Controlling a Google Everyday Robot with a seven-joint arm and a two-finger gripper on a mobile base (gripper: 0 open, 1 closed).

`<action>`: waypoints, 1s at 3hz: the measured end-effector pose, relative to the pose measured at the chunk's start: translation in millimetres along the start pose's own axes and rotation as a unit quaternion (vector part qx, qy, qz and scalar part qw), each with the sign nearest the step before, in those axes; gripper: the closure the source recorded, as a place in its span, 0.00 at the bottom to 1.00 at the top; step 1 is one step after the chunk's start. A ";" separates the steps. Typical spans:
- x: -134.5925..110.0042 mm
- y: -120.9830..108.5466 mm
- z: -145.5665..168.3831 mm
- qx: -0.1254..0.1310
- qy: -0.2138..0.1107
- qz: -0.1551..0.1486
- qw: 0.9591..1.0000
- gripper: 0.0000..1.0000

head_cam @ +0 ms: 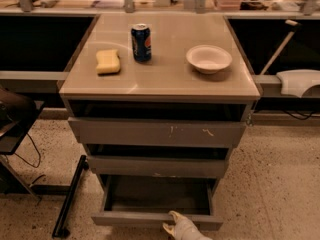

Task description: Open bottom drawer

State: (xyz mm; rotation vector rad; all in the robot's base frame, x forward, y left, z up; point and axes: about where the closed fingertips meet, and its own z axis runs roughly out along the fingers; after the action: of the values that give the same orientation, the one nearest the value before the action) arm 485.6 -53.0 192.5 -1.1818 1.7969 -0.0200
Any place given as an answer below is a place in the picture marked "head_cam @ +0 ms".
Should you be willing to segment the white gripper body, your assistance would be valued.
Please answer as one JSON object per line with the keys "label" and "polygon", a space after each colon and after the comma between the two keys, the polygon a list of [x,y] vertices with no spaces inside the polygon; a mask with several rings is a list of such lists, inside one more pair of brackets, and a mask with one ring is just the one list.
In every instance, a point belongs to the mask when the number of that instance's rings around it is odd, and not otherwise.
{"label": "white gripper body", "polygon": [[200,240],[202,237],[202,233],[188,218],[183,218],[174,226],[175,240]]}

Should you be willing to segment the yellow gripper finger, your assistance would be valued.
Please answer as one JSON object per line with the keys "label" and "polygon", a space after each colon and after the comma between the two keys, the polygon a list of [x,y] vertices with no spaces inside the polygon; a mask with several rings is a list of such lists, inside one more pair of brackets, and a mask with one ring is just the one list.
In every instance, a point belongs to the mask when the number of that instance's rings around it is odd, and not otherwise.
{"label": "yellow gripper finger", "polygon": [[175,222],[179,222],[184,218],[184,216],[182,214],[180,214],[176,211],[170,211],[169,214],[172,216],[172,218]]}
{"label": "yellow gripper finger", "polygon": [[167,223],[162,224],[163,229],[170,235],[171,238],[174,237],[174,226]]}

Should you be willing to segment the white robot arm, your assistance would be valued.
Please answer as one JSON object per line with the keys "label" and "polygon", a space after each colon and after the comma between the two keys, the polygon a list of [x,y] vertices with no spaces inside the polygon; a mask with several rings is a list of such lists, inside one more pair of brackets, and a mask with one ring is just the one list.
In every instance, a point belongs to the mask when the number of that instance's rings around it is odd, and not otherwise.
{"label": "white robot arm", "polygon": [[175,240],[212,240],[204,236],[186,216],[176,211],[170,211],[169,214],[174,220],[174,225],[163,223],[162,227]]}

